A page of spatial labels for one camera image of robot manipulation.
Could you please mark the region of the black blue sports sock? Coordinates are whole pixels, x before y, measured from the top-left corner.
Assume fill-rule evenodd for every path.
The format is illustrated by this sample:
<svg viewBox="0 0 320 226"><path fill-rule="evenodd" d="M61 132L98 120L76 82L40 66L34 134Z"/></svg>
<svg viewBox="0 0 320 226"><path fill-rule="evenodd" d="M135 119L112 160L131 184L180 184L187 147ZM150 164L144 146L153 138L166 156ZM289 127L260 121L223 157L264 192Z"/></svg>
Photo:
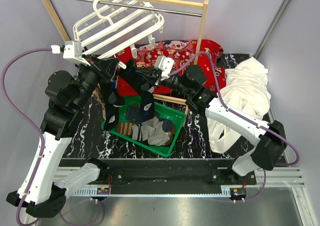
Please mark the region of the black blue sports sock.
<svg viewBox="0 0 320 226"><path fill-rule="evenodd" d="M118 93L117 83L100 83L104 102L105 120L102 128L112 130L119 123L119 108L125 105L125 99Z"/></svg>

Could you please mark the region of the white plastic clip hanger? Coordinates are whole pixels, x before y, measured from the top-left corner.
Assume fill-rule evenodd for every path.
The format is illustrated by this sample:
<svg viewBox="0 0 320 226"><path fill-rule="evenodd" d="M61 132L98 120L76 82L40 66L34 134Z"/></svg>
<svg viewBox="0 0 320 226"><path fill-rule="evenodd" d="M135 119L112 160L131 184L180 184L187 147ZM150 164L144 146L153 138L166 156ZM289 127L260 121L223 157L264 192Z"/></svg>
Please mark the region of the white plastic clip hanger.
<svg viewBox="0 0 320 226"><path fill-rule="evenodd" d="M73 26L73 41L81 42L83 58L96 55L99 59L106 59L127 47L136 58L138 53L135 43L142 39L148 40L149 48L155 48L153 33L163 32L165 23L159 12L108 6L98 1L153 7L151 3L139 0L94 0L93 12Z"/></svg>

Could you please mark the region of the beige argyle sock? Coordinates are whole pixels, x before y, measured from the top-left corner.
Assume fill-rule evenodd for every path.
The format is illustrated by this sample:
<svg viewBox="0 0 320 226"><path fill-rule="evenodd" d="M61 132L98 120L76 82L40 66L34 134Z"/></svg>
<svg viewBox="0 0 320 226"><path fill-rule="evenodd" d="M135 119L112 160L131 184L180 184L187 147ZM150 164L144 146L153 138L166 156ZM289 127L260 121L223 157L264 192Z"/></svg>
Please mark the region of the beige argyle sock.
<svg viewBox="0 0 320 226"><path fill-rule="evenodd" d="M98 83L94 91L92 92L93 97L95 100L100 104L102 107L102 117L105 120L106 119L106 108L105 108L105 102L102 95L100 84Z"/></svg>

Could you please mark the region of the black grey sports sock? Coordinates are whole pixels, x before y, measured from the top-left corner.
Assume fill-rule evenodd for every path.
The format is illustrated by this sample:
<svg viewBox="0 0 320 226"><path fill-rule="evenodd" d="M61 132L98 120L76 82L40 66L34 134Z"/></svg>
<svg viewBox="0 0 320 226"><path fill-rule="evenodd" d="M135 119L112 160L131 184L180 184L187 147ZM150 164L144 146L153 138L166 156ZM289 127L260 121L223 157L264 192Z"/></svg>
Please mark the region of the black grey sports sock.
<svg viewBox="0 0 320 226"><path fill-rule="evenodd" d="M145 121L154 117L155 100L153 96L154 86L147 79L137 73L137 64L134 59L129 59L126 68L119 70L119 76L140 96L139 114Z"/></svg>

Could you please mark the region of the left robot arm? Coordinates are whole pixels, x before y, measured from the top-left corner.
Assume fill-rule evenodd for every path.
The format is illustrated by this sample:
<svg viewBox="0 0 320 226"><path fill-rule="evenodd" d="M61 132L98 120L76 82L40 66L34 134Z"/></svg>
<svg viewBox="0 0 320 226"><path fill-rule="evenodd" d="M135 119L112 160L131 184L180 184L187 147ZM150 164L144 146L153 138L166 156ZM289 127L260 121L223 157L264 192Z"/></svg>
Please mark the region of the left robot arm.
<svg viewBox="0 0 320 226"><path fill-rule="evenodd" d="M87 159L77 171L54 180L67 146L83 120L84 107L99 83L115 80L119 59L90 56L79 65L78 77L60 70L48 79L45 94L48 109L38 127L39 145L31 168L21 187L10 192L6 201L25 208L30 216L55 217L67 199L89 183L103 184L108 179L108 165L99 159Z"/></svg>

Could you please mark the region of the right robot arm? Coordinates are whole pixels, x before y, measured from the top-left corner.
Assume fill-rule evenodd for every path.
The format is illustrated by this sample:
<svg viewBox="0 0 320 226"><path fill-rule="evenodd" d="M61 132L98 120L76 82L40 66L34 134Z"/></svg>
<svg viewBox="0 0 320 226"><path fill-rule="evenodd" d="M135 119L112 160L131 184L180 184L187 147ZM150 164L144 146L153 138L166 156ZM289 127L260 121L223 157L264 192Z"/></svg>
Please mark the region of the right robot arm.
<svg viewBox="0 0 320 226"><path fill-rule="evenodd" d="M256 119L244 112L228 106L205 87L207 78L199 65L190 65L183 75L165 78L158 68L142 68L137 73L154 86L166 86L186 95L186 105L190 110L215 120L246 138L253 150L236 158L227 171L228 181L239 184L254 170L271 171L280 160L287 147L284 125L275 120L269 123Z"/></svg>

